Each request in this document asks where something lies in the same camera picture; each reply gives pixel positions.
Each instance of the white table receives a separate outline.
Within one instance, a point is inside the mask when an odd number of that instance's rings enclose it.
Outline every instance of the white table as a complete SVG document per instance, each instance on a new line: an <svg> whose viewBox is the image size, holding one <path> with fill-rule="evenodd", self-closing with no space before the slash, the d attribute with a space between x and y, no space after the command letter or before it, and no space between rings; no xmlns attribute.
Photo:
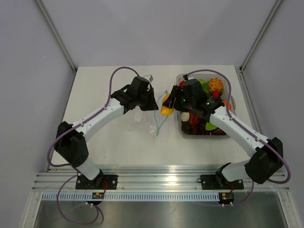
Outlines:
<svg viewBox="0 0 304 228"><path fill-rule="evenodd" d="M117 66L83 66L78 72L67 104L64 120L77 121L101 107L108 95L109 78ZM133 66L141 76L151 74L152 86L159 93L169 92L179 74L197 69L213 69L226 75L232 85L236 104L236 116L251 126L248 110L233 65L223 66ZM120 70L113 79L112 92L131 83L134 72ZM89 157L96 165L211 165L240 162L248 159L244 150L231 138L227 139L185 139L177 128L176 113L155 137L146 127L132 128L134 114L115 119L95 134L88 142ZM65 163L54 152L52 162Z"/></svg>

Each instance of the gray wall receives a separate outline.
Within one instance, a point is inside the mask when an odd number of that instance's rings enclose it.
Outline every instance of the gray wall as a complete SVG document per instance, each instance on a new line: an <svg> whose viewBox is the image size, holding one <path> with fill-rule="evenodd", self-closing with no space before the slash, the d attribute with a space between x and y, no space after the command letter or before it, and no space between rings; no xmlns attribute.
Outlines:
<svg viewBox="0 0 304 228"><path fill-rule="evenodd" d="M16 228L46 168L73 74L31 0L0 3L0 226Z"/></svg>
<svg viewBox="0 0 304 228"><path fill-rule="evenodd" d="M267 135L284 144L291 190L304 215L304 1L285 1L245 70Z"/></svg>
<svg viewBox="0 0 304 228"><path fill-rule="evenodd" d="M78 66L240 66L275 0L44 0Z"/></svg>

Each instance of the metal floor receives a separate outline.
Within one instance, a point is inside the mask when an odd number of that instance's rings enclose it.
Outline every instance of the metal floor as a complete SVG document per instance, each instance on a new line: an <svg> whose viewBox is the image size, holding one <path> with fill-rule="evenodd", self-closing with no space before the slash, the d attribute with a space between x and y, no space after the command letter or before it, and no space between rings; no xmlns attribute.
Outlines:
<svg viewBox="0 0 304 228"><path fill-rule="evenodd" d="M236 193L241 201L244 193ZM83 203L60 203L65 215L77 222L89 222L96 211L89 206L71 209ZM103 212L90 228L286 228L287 223L275 192L255 192L240 206L215 207L202 202L102 202ZM61 218L55 201L42 201L35 228L79 227Z"/></svg>

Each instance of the gray container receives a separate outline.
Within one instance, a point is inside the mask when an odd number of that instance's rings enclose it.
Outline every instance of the gray container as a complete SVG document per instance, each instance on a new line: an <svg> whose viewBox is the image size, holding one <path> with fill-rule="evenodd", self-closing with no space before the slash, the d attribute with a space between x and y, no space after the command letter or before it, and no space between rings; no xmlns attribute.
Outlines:
<svg viewBox="0 0 304 228"><path fill-rule="evenodd" d="M183 76L185 74L180 74L176 77L176 84L179 85L180 82L182 80L184 80ZM225 79L220 76L220 75L217 75L217 74L192 74L191 76L195 77L196 79L202 79L204 81L209 81L213 78L219 78L220 80L222 80L223 84L224 84L224 93L222 95L222 98L227 100L228 99L228 84L227 82L225 81ZM236 109L236 105L235 105L235 102L234 102L234 99L233 99L233 96L231 96L231 106L232 106L232 113L233 114L236 114L235 112L235 109ZM219 138L229 138L229 135L189 135L189 134L185 134L184 132L182 132L181 130L181 112L177 112L177 122L178 122L178 128L179 128L179 132L180 134L184 137L184 138L215 138L215 139L219 139Z"/></svg>

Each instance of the pineapple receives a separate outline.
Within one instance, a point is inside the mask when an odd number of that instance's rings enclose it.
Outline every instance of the pineapple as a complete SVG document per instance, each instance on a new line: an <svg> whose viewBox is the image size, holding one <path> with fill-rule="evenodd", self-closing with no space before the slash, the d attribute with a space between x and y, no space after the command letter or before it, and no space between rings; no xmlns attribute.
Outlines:
<svg viewBox="0 0 304 228"><path fill-rule="evenodd" d="M213 93L213 91L218 90L219 93L223 93L224 91L224 85L222 83L222 81L218 78L213 78L210 81L208 81L208 85L209 85L209 91L211 93Z"/></svg>

